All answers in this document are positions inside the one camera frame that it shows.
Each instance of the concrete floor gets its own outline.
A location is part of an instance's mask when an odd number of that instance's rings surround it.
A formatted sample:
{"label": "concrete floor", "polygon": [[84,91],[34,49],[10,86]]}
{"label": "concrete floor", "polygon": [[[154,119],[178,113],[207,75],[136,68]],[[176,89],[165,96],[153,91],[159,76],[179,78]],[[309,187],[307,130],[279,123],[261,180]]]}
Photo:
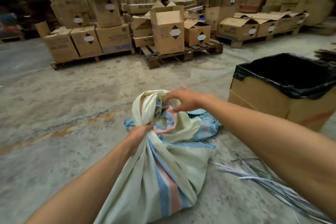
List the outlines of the concrete floor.
{"label": "concrete floor", "polygon": [[[225,47],[159,69],[122,56],[54,71],[40,39],[0,45],[0,223],[23,223],[48,198],[101,159],[126,136],[134,99],[145,90],[187,85],[223,99],[235,65],[281,52],[307,57],[336,36],[281,36],[244,50]],[[336,140],[336,116],[322,133]],[[233,151],[253,156],[223,129],[212,159],[230,164]],[[309,223],[299,216],[300,223]],[[199,200],[157,223],[296,223],[291,209],[257,187],[209,165]]]}

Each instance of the trash bin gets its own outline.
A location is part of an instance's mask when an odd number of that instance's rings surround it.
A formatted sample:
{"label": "trash bin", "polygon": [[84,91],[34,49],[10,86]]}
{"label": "trash bin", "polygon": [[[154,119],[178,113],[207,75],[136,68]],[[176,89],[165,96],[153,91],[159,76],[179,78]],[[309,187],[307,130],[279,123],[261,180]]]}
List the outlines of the trash bin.
{"label": "trash bin", "polygon": [[229,102],[319,131],[336,111],[336,66],[281,53],[236,66]]}

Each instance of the striped fabric bag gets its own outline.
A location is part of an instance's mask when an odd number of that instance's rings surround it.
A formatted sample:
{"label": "striped fabric bag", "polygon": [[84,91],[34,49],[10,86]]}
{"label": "striped fabric bag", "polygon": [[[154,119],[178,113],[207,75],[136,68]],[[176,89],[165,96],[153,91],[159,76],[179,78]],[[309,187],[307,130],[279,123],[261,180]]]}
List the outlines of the striped fabric bag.
{"label": "striped fabric bag", "polygon": [[201,129],[205,121],[199,115],[173,113],[180,103],[176,99],[163,103],[167,93],[146,91],[134,101],[133,119],[125,121],[126,127],[153,121],[154,130],[124,166],[95,224],[145,224],[195,204],[215,147],[197,142],[201,138],[194,136],[213,136],[208,132],[211,125],[206,124],[205,133]]}

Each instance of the right hand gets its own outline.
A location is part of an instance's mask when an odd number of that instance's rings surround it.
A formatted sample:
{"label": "right hand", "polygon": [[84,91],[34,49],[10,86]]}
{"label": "right hand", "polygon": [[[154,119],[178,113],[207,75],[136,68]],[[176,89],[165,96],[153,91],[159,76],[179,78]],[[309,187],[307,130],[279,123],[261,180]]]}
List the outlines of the right hand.
{"label": "right hand", "polygon": [[200,100],[203,94],[189,90],[183,87],[183,90],[175,90],[168,92],[165,102],[170,99],[178,99],[181,104],[173,109],[173,112],[190,112],[200,109]]}

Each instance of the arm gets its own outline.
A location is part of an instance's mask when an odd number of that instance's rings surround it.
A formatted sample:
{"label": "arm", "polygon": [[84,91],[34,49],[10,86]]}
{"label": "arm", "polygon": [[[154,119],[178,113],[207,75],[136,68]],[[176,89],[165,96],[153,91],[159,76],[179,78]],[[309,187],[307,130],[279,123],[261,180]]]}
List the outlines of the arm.
{"label": "arm", "polygon": [[125,163],[153,124],[133,127],[125,140],[102,160],[57,192],[27,224],[93,223]]}
{"label": "arm", "polygon": [[336,142],[288,120],[225,102],[214,95],[173,90],[175,112],[205,109],[302,197],[336,220]]}

